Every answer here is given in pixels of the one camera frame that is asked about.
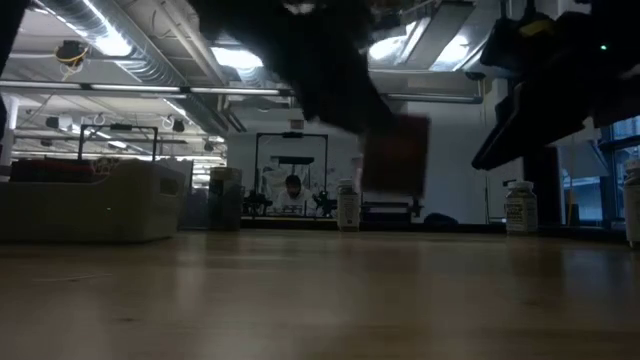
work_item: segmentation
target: white column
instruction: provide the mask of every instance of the white column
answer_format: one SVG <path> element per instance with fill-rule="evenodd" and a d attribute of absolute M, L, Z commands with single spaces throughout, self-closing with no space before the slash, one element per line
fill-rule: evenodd
<path fill-rule="evenodd" d="M 18 120 L 18 107 L 20 100 L 15 96 L 2 95 L 4 106 L 7 109 L 7 123 L 4 127 L 4 137 L 0 140 L 2 153 L 0 154 L 0 166 L 11 165 L 11 151 L 14 143 L 14 133 Z"/>

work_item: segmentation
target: ceiling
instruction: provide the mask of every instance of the ceiling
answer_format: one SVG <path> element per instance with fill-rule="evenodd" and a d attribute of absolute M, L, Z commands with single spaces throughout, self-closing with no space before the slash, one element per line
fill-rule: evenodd
<path fill-rule="evenodd" d="M 76 0 L 76 2 L 91 3 L 96 0 Z M 277 87 L 286 86 L 277 82 L 277 76 L 269 74 L 268 71 L 259 71 L 258 82 L 248 82 L 246 76 L 241 76 L 240 72 L 231 67 L 218 63 L 218 59 L 213 58 L 213 54 L 208 54 L 213 61 L 207 61 L 206 56 L 194 56 L 193 49 L 197 49 L 198 34 L 189 33 L 187 29 L 199 29 L 198 16 L 194 13 L 184 0 L 163 0 L 164 8 L 170 18 L 167 18 L 159 8 L 157 0 L 103 0 L 96 3 L 96 6 L 113 2 L 119 14 L 126 17 L 134 26 L 135 31 L 140 32 L 140 36 L 145 41 L 149 41 L 146 50 L 163 57 L 171 71 L 176 71 L 181 81 L 191 86 L 219 86 L 212 80 L 213 70 L 215 76 L 226 85 L 253 87 L 258 86 Z M 393 6 L 409 6 L 410 11 L 422 8 L 420 1 L 391 1 Z M 443 52 L 447 46 L 452 46 L 452 42 L 459 40 L 460 36 L 465 38 L 463 44 L 457 44 L 459 48 L 458 62 L 469 60 L 467 55 L 480 46 L 486 38 L 493 22 L 498 16 L 499 1 L 483 0 L 473 1 L 432 1 L 427 4 L 430 12 L 427 14 L 429 21 L 423 24 L 421 31 L 406 33 L 406 26 L 403 24 L 399 31 L 404 29 L 407 39 L 404 45 L 408 44 L 411 36 L 417 36 L 411 45 L 411 51 L 404 46 L 403 51 L 408 56 L 404 62 L 376 62 L 371 61 L 371 76 L 376 86 L 382 92 L 393 93 L 430 93 L 441 95 L 474 95 L 478 94 L 478 86 L 475 82 L 468 80 L 461 71 L 461 66 L 455 63 L 456 69 L 450 64 L 442 66 L 442 72 L 434 72 L 433 67 L 441 60 Z M 176 27 L 181 29 L 182 36 L 176 36 Z M 77 40 L 87 42 L 86 38 L 78 35 L 67 24 L 58 17 L 43 11 L 28 11 L 21 25 L 19 35 L 13 48 L 13 56 L 9 60 L 2 79 L 23 80 L 23 81 L 61 81 L 82 82 L 82 83 L 109 83 L 109 84 L 140 84 L 139 79 L 132 76 L 121 66 L 118 61 L 113 61 L 93 49 L 87 56 L 87 60 L 82 64 L 80 71 L 73 74 L 68 73 L 66 66 L 61 65 L 53 56 L 55 49 L 62 44 L 63 40 Z M 241 49 L 233 39 L 221 36 L 216 44 L 205 44 L 209 46 L 229 46 L 230 49 Z M 161 146 L 165 154 L 180 155 L 207 155 L 226 153 L 223 143 L 215 142 L 213 152 L 205 152 L 204 144 L 207 138 L 218 139 L 217 136 L 210 136 L 197 124 L 201 119 L 185 118 L 181 109 L 172 106 L 171 99 L 163 99 L 162 96 L 132 97 L 96 94 L 87 96 L 86 94 L 63 95 L 51 92 L 38 91 L 15 91 L 11 95 L 19 98 L 20 111 L 18 119 L 17 134 L 23 139 L 18 140 L 16 150 L 20 151 L 77 151 L 78 142 L 69 141 L 67 138 L 76 136 L 69 129 L 47 128 L 45 122 L 48 117 L 68 115 L 74 124 L 91 124 L 99 114 L 102 114 L 98 123 L 104 119 L 105 124 L 128 123 L 140 126 L 157 126 L 160 129 L 161 138 L 165 141 L 173 141 L 169 145 Z M 242 128 L 248 132 L 281 132 L 288 130 L 290 119 L 300 119 L 302 114 L 295 104 L 288 99 L 267 99 L 260 98 L 261 101 L 247 101 L 247 98 L 232 97 L 230 108 L 226 109 L 233 114 L 242 124 Z M 202 96 L 198 101 L 211 110 L 221 111 L 221 102 L 217 96 Z M 165 128 L 171 124 L 173 119 L 184 119 L 185 130 L 183 133 L 175 133 L 170 128 Z M 221 129 L 218 134 L 223 137 L 237 132 L 237 126 L 229 123 L 225 124 L 228 130 Z M 113 138 L 125 137 L 125 135 L 112 134 L 108 129 L 103 129 L 103 133 L 113 136 Z M 321 124 L 307 124 L 305 131 L 316 133 L 339 134 L 339 130 L 323 126 Z M 50 136 L 54 139 L 53 146 L 43 146 L 39 137 Z M 126 135 L 127 139 L 138 139 L 147 142 L 146 136 L 134 132 Z M 148 143 L 140 143 L 136 147 L 130 147 L 127 153 L 144 154 L 151 149 Z M 88 152 L 113 152 L 113 147 L 109 149 L 107 142 L 96 142 L 87 145 Z"/>

